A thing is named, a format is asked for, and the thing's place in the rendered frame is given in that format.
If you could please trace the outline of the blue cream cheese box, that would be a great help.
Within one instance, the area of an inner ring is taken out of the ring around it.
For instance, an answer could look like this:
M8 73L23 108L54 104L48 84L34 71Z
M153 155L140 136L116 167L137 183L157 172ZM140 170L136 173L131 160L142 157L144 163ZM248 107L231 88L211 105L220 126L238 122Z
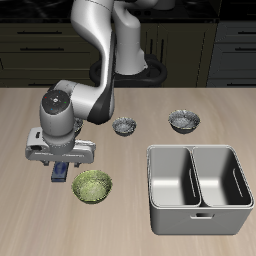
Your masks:
M67 162L56 162L53 167L51 181L65 182L68 173L69 164Z

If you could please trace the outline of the large grey fluted dish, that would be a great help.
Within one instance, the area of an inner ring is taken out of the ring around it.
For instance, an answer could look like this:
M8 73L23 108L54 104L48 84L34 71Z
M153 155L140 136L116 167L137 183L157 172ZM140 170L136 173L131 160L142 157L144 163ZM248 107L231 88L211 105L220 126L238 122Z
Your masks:
M188 134L199 126L200 118L189 110L175 110L169 114L168 122L176 132Z

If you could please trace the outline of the dark grey kitchen cupboard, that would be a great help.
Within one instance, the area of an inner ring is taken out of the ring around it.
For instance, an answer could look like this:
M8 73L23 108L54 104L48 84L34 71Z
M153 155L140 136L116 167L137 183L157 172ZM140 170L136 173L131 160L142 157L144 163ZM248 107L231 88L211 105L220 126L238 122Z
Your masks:
M207 87L256 87L256 21L218 23Z

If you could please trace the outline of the black kitchen countertop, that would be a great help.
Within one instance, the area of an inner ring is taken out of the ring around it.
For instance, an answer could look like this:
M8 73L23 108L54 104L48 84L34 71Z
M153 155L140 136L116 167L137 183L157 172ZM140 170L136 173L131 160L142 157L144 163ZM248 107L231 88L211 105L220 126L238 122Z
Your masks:
M0 0L0 23L69 23L73 0ZM130 9L142 23L256 21L256 0L176 0L172 10Z

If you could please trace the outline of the dark brown kitchen cupboard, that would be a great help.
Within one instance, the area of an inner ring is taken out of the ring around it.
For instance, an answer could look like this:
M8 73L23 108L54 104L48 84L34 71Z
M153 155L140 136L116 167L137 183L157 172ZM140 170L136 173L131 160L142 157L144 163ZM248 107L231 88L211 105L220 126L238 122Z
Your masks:
M164 87L204 87L217 23L174 20L143 23L140 44L167 68ZM61 79L90 85L99 51L69 23L0 24L0 87L49 87Z

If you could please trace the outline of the flat black base plate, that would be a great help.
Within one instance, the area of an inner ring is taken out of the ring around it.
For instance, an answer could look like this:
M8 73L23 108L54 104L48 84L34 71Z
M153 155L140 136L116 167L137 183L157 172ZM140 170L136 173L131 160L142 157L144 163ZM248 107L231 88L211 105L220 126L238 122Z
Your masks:
M115 74L115 86L118 88L125 87L160 87L167 78L166 67L157 60L153 54L146 54L145 61L147 69L135 75Z

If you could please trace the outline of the small grey fluted dish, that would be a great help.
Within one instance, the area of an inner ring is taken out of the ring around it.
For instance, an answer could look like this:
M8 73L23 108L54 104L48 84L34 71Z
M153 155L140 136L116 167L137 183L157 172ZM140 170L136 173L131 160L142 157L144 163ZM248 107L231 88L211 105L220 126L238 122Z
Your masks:
M79 134L83 127L83 120L80 118L76 118L74 122L74 130L76 134Z
M113 130L120 136L130 136L136 129L137 123L129 117L119 117L112 123Z

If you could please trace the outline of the green bowl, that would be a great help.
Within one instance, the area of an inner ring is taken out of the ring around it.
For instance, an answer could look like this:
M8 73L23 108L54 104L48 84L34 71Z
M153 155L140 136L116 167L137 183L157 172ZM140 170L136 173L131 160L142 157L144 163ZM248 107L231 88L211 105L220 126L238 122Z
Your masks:
M82 202L97 204L112 189L112 179L101 170L87 170L77 175L72 183L73 194Z

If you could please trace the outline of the white basket with two bins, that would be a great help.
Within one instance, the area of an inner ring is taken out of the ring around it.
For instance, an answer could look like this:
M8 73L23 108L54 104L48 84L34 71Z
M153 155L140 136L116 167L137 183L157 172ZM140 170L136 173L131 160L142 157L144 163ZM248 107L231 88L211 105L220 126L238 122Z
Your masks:
M235 235L254 207L229 145L151 145L147 172L157 235Z

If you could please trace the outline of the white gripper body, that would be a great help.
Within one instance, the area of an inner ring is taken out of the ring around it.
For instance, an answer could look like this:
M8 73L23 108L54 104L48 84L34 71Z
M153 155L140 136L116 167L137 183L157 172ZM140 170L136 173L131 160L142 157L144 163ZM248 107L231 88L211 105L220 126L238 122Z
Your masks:
M91 141L76 140L74 148L65 154L54 155L49 146L42 142L39 145L27 145L25 156L28 160L49 162L92 163L96 144Z

